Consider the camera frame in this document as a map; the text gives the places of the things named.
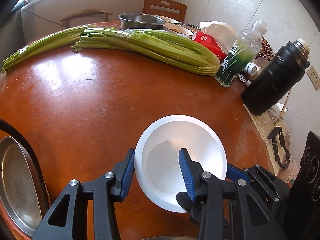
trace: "wooden table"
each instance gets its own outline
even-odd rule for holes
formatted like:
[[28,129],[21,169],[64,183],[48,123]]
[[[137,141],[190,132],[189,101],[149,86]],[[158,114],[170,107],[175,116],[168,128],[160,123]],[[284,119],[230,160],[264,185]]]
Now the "wooden table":
[[[108,25],[118,22],[100,24]],[[33,147],[54,201],[71,179],[86,182],[111,171],[152,122],[172,114],[208,124],[229,163],[272,170],[265,143],[242,105],[243,89],[238,81],[225,88],[214,77],[136,53],[84,49],[76,54],[64,46],[7,75],[0,84],[0,113]],[[88,210],[93,239],[92,203]],[[125,202],[116,203],[116,215],[123,240],[198,232],[187,213],[153,204],[135,176]]]

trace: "plastic bottle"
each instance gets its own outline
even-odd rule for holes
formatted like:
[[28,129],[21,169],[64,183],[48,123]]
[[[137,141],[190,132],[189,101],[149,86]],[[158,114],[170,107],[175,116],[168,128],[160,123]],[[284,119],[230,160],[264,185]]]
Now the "plastic bottle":
[[238,74],[262,48],[262,35],[267,32],[266,24],[260,19],[250,29],[241,32],[227,57],[220,65],[215,79],[223,86],[231,86]]

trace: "celery stalk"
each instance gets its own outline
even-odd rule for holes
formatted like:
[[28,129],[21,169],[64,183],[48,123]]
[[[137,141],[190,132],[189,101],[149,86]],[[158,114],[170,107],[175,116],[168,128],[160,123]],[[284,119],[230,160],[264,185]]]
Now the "celery stalk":
[[[86,29],[85,33],[89,32],[105,32],[106,29],[97,28],[97,29]],[[219,58],[214,55],[208,48],[205,46],[199,44],[198,42],[186,39],[184,37],[181,37],[179,35],[169,33],[166,31],[158,31],[158,30],[148,30],[148,29],[131,29],[131,30],[118,30],[118,33],[131,33],[132,35],[134,33],[145,33],[150,36],[154,36],[156,38],[159,38],[161,40],[170,41],[176,44],[179,44],[180,46],[185,47],[186,49],[190,49],[194,52],[197,52],[201,56],[203,56],[206,60],[208,60],[212,64],[220,64]]]
[[105,42],[101,42],[101,41],[84,41],[84,40],[80,40],[77,41],[74,46],[72,47],[73,51],[77,52],[80,51],[84,48],[101,48],[101,49],[119,49],[119,50],[126,50],[124,48],[118,48],[112,45],[109,45]]
[[140,52],[146,56],[152,57],[154,59],[160,60],[164,63],[173,65],[175,67],[187,70],[189,72],[193,72],[196,74],[201,74],[201,75],[215,75],[216,70],[213,67],[207,66],[207,67],[198,67],[195,65],[191,65],[191,64],[187,64],[184,62],[181,62],[179,60],[174,60],[174,59],[170,59],[167,57],[164,57],[160,54],[157,54],[156,52],[150,51],[149,49],[146,49],[144,47],[140,47],[136,44],[127,42],[127,41],[123,41],[120,39],[115,39],[115,38],[111,38],[111,37],[107,37],[107,38],[103,38],[103,40],[105,42],[107,42],[109,45],[115,46],[115,47],[121,47],[127,50],[132,50],[132,51],[136,51],[136,52]]
[[152,51],[172,58],[178,59],[185,63],[190,63],[193,65],[199,66],[210,66],[211,63],[208,62],[205,58],[201,55],[197,54],[196,52],[187,52],[181,49],[177,49],[174,46],[171,46],[168,42],[162,41],[159,38],[147,35],[142,32],[134,32],[134,30],[126,30],[127,32],[121,31],[113,31],[104,29],[103,34],[111,37],[115,37],[117,39],[121,39],[124,41],[129,41],[146,49],[152,49]]
[[50,34],[44,38],[34,41],[24,48],[12,54],[9,58],[3,61],[2,72],[12,69],[15,65],[24,60],[55,49],[70,43],[74,43],[79,39],[80,34],[89,27],[96,27],[95,25],[83,25],[74,28],[69,28],[57,33]]

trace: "electrical outlet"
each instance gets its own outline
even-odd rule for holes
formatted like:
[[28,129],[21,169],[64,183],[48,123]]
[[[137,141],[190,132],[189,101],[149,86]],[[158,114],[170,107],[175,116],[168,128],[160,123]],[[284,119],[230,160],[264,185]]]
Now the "electrical outlet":
[[319,78],[319,75],[316,72],[315,68],[313,67],[313,65],[311,65],[308,68],[307,74],[308,74],[309,78],[311,79],[313,85],[315,86],[316,90],[318,90],[320,88],[320,78]]

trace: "white bowl with food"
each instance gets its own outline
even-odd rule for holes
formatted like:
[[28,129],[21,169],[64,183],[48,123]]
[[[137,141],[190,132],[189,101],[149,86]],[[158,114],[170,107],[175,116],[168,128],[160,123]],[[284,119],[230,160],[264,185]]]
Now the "white bowl with food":
[[161,16],[161,15],[155,15],[163,20],[165,20],[166,23],[173,23],[173,24],[179,24],[179,22],[175,19],[172,19],[172,18],[169,18],[169,17],[166,17],[166,16]]
[[140,136],[134,169],[145,195],[159,207],[186,212],[176,195],[186,186],[179,166],[179,150],[186,148],[193,161],[218,179],[225,179],[227,159],[215,132],[204,122],[186,115],[170,115],[153,122]]
[[185,27],[182,27],[180,25],[176,25],[173,23],[165,23],[163,25],[163,30],[169,32],[169,33],[175,33],[175,34],[184,34],[186,35],[189,39],[192,38],[193,32],[188,30]]

